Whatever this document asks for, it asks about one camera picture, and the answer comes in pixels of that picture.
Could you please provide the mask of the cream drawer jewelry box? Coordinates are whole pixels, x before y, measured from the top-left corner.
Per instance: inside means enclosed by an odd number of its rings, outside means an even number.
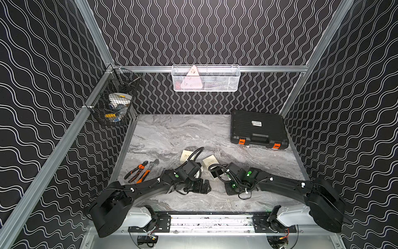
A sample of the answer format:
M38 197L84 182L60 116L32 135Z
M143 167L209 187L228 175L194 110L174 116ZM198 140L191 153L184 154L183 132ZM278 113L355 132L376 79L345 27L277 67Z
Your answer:
M193 154L193 151L190 150L183 150L181 157L180 157L180 163L184 163L187 160L193 160L194 156L191 156Z

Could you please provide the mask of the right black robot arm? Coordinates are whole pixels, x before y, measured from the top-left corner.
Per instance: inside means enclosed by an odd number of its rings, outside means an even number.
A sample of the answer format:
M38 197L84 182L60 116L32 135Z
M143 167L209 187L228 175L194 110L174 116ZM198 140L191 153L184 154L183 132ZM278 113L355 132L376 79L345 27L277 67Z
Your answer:
M294 206L274 206L267 221L272 230L295 225L317 225L333 233L342 231L346 204L325 180L301 181L257 168L245 171L233 163L222 166L221 170L228 177L224 182L228 195L251 195L253 191L262 191L299 202Z

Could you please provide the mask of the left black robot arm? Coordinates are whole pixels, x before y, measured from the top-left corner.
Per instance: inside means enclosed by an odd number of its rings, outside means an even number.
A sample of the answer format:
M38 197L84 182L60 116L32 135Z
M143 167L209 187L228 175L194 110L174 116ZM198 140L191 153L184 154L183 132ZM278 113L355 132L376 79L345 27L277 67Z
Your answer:
M85 212L91 217L97 235L105 238L129 220L127 216L134 204L180 190L184 194L208 194L211 191L209 180L196 178L197 174L202 174L201 164L189 160L141 183L121 185L119 181L113 182L97 194Z

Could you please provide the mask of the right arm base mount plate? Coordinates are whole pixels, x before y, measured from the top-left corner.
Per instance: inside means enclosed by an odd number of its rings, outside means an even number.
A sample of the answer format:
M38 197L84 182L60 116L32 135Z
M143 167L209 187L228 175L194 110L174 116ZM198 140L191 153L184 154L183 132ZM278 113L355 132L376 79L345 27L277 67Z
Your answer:
M297 233L296 226L286 227L277 219L271 219L268 215L254 215L252 217L255 233Z

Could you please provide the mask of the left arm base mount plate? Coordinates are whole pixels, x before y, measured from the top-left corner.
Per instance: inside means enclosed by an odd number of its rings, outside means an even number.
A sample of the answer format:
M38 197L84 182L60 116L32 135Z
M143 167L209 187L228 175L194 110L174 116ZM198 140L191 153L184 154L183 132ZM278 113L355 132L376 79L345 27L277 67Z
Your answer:
M153 218L147 225L143 228L140 227L129 227L128 232L130 233L169 233L171 226L171 216L170 215L160 215L157 218Z

